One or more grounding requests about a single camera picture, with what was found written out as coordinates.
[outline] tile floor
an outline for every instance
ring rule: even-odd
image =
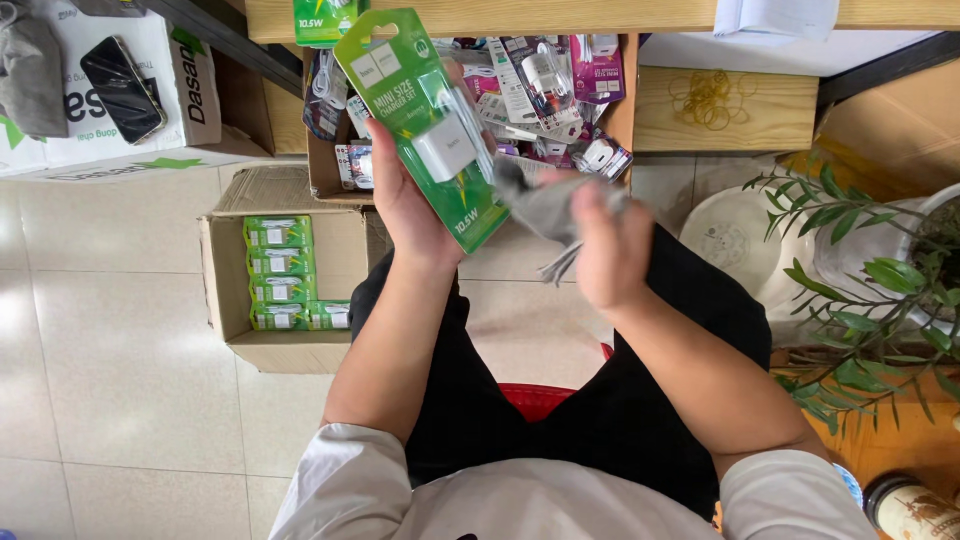
[[[639,160],[678,233],[751,160]],[[0,528],[21,540],[263,539],[332,376],[266,375],[207,325],[197,216],[239,166],[120,184],[0,182]],[[579,387],[612,329],[534,269],[516,224],[464,262],[469,332],[498,380]]]

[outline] smartphone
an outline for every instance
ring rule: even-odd
[[[129,144],[139,144],[167,123],[117,36],[104,39],[86,53],[80,59],[80,68]]]

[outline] potted plant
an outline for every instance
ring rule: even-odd
[[[897,396],[913,392],[933,422],[919,377],[933,372],[941,388],[960,401],[960,386],[943,365],[960,358],[960,184],[926,200],[887,204],[856,187],[840,188],[828,163],[819,180],[787,169],[760,174],[743,189],[778,185],[767,191],[776,209],[768,211],[767,237],[792,228],[817,234],[816,280],[794,259],[783,271],[804,287],[794,300],[809,297],[794,311],[808,316],[810,337],[825,355],[791,359],[812,370],[776,375],[778,383],[830,433],[846,435],[847,417],[876,416],[889,400],[900,426]],[[916,352],[910,336],[929,344]]]

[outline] person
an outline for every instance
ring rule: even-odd
[[[596,376],[527,423],[466,331],[464,254],[368,120],[395,250],[350,301],[353,343],[270,538],[876,538],[768,376],[763,308],[640,203],[575,192],[577,284],[616,328]]]

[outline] wooden table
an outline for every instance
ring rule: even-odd
[[[246,0],[257,43],[294,42],[292,0]],[[630,34],[713,29],[716,0],[371,0],[372,10],[414,7],[430,36]],[[957,0],[841,0],[838,30],[960,30]]]

